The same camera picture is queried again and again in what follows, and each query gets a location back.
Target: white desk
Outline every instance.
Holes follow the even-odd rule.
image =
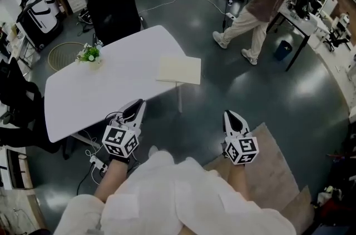
[[[293,65],[293,63],[295,62],[295,60],[297,59],[298,55],[300,54],[301,50],[308,44],[308,40],[310,38],[310,36],[312,35],[312,33],[314,33],[317,30],[318,27],[318,23],[316,20],[309,20],[306,21],[304,19],[301,18],[294,18],[291,15],[291,11],[288,10],[286,7],[281,7],[277,16],[273,19],[273,21],[268,25],[267,28],[267,33],[269,32],[269,30],[271,29],[271,27],[277,22],[279,17],[283,17],[282,22],[279,24],[279,26],[285,21],[287,20],[289,23],[291,23],[299,32],[302,33],[302,35],[304,36],[303,41],[301,42],[298,50],[296,51],[293,59],[291,60],[291,62],[289,63],[286,71],[288,71],[290,69],[290,67]]]
[[[115,41],[101,49],[103,65],[72,63],[48,78],[44,113],[48,137],[57,142],[102,121],[134,99],[150,99],[176,87],[158,82],[163,55],[184,56],[183,50],[162,26]]]

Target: beige pants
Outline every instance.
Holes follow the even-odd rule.
[[[266,30],[268,23],[259,21],[255,16],[250,14],[246,7],[241,11],[240,15],[234,20],[230,28],[226,29],[222,37],[222,42],[228,45],[230,41],[251,30],[254,29],[252,36],[252,46],[249,50],[251,58],[258,58],[261,52],[263,42],[266,38]]]

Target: dark gray floor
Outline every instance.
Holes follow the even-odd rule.
[[[136,4],[141,11],[170,1],[136,0]],[[224,10],[226,0],[211,1]],[[233,14],[239,9],[238,3],[230,8]],[[285,69],[291,56],[283,62],[274,59],[273,52],[282,39],[298,46],[301,36],[286,27],[269,34],[259,64],[253,67],[240,54],[242,48],[250,46],[251,33],[233,40],[228,50],[219,48],[211,33],[221,30],[224,16],[205,0],[178,0],[142,15],[149,27],[163,25],[187,56],[201,58],[202,79],[200,86],[183,85],[183,114],[177,112],[175,91],[148,100],[137,158],[146,160],[149,147],[154,144],[167,149],[177,161],[187,156],[201,164],[211,161],[221,153],[223,111],[231,109],[242,115],[251,129],[262,122],[267,124],[299,188],[308,185],[315,196],[331,165],[325,154],[339,149],[347,133],[348,109],[334,79],[308,46],[289,72]],[[43,51],[33,71],[32,80],[42,92],[47,77],[53,73],[47,65],[50,49],[65,41],[91,43],[91,33],[76,36],[80,27],[75,23],[74,18],[65,20],[65,31]],[[104,126],[98,124],[89,132],[100,137]],[[86,148],[76,142],[67,161],[60,153],[28,150],[31,177],[51,230],[90,167]],[[100,157],[106,159],[105,152],[101,152]],[[93,193],[95,187],[89,176],[80,193]]]

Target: person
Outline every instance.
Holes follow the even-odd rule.
[[[241,54],[252,65],[257,65],[257,58],[266,37],[268,23],[277,15],[283,2],[284,0],[252,0],[224,33],[212,33],[214,40],[221,48],[227,49],[233,38],[254,29],[251,48],[242,49]]]
[[[54,235],[295,235],[272,209],[249,200],[245,168],[231,164],[228,182],[193,158],[180,164],[151,147],[149,159],[126,179],[113,159],[94,196],[70,200]]]

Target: round mat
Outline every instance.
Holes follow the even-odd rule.
[[[48,55],[48,64],[55,71],[59,71],[65,66],[73,63],[80,51],[84,49],[84,44],[78,42],[66,42],[57,45]]]

